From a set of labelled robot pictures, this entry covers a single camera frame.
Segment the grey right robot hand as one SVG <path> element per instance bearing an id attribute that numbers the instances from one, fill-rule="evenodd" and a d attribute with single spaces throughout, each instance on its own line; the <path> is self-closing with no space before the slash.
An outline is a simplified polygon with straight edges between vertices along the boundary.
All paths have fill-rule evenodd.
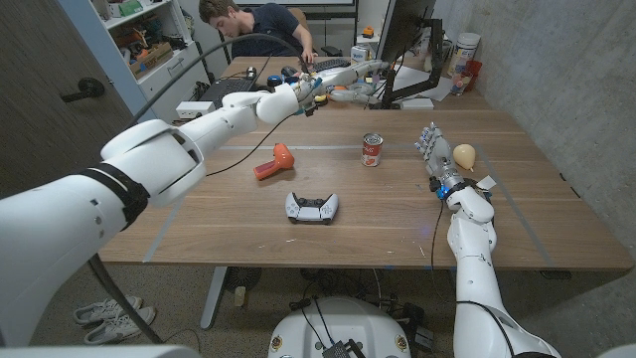
<path id="1" fill-rule="evenodd" d="M 446 199 L 453 191 L 465 187 L 464 178 L 457 171 L 450 146 L 434 122 L 422 130 L 414 146 L 426 163 L 430 191 L 435 192 L 439 199 Z"/>

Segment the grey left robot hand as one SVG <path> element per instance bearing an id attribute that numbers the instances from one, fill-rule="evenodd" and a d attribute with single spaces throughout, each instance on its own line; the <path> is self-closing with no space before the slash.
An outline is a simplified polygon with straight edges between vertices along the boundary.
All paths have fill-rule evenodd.
<path id="1" fill-rule="evenodd" d="M 382 60 L 370 60 L 355 63 L 347 68 L 335 68 L 325 70 L 316 75 L 303 74 L 300 80 L 293 84 L 296 98 L 300 104 L 307 104 L 317 95 L 326 94 L 328 87 L 346 87 L 354 84 L 366 73 L 375 73 L 379 70 L 386 70 L 390 64 Z"/>

